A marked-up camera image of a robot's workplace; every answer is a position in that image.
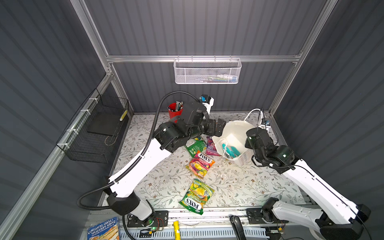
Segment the white printed paper bag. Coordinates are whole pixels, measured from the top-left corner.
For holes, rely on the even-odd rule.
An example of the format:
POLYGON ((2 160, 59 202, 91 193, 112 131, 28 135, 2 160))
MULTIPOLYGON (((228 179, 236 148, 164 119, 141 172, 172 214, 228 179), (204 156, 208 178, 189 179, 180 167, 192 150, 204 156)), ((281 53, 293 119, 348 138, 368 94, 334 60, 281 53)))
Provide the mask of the white printed paper bag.
POLYGON ((212 137, 218 153, 222 157, 224 157, 222 144, 233 146, 240 151, 241 155, 234 159, 227 159, 225 157, 224 158, 238 165, 239 167, 244 166, 247 162, 251 160, 251 157, 253 155, 252 151, 245 147, 245 143, 247 140, 246 132, 252 128, 259 127, 264 117, 265 114, 261 109, 253 109, 247 114, 244 120, 227 122, 223 129, 222 135, 220 137, 212 137), (259 112, 259 115, 256 121, 256 125, 254 126, 253 124, 248 122, 248 118, 252 113, 256 111, 259 112))

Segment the teal snack packet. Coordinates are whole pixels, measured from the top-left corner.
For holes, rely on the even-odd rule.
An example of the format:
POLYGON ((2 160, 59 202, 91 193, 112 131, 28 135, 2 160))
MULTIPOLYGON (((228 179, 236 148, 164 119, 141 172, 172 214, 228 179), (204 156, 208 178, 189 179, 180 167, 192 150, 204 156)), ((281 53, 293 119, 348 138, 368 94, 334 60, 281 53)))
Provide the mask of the teal snack packet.
POLYGON ((233 146, 222 144, 224 157, 227 159, 234 159, 241 155, 240 151, 233 146))

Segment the green yellow Fox's packet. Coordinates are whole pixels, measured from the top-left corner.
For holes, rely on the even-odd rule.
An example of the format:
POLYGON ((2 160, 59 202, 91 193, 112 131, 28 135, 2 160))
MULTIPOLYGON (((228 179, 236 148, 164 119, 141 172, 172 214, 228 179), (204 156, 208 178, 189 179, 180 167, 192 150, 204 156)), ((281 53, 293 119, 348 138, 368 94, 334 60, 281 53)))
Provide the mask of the green yellow Fox's packet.
POLYGON ((194 179, 179 204, 192 213, 202 215, 205 204, 214 192, 215 190, 207 184, 199 179, 194 179))

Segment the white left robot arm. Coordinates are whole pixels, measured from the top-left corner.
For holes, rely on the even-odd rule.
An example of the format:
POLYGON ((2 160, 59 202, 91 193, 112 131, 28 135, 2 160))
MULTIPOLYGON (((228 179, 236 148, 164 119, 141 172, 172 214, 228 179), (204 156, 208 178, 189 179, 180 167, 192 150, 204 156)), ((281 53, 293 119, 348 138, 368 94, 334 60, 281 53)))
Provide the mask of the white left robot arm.
POLYGON ((215 102, 213 97, 202 95, 197 98, 188 92, 179 91, 179 93, 193 98, 193 101, 183 104, 181 115, 158 126, 162 104, 168 97, 174 95, 174 92, 162 97, 144 148, 119 172, 109 177, 105 186, 81 195, 77 200, 78 207, 91 211, 113 210, 123 218, 133 215, 145 227, 153 223, 155 210, 149 201, 142 200, 135 194, 136 186, 154 167, 178 148, 185 146, 190 139, 201 135, 220 137, 226 125, 222 119, 210 118, 211 108, 215 102), (107 191, 107 206, 86 206, 82 203, 85 197, 99 191, 107 191))

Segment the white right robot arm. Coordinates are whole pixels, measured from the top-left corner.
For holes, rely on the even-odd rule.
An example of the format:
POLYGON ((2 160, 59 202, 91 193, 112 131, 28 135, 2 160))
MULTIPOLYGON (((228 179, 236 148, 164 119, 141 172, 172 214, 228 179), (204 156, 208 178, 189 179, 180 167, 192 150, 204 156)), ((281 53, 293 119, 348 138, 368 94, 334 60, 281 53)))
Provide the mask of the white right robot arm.
POLYGON ((364 204, 348 200, 286 145, 276 146, 267 130, 253 128, 246 132, 245 147, 253 151, 252 162, 290 179, 319 206, 310 209, 269 198, 261 208, 266 223, 289 221, 319 233, 325 240, 358 240, 371 210, 364 204))

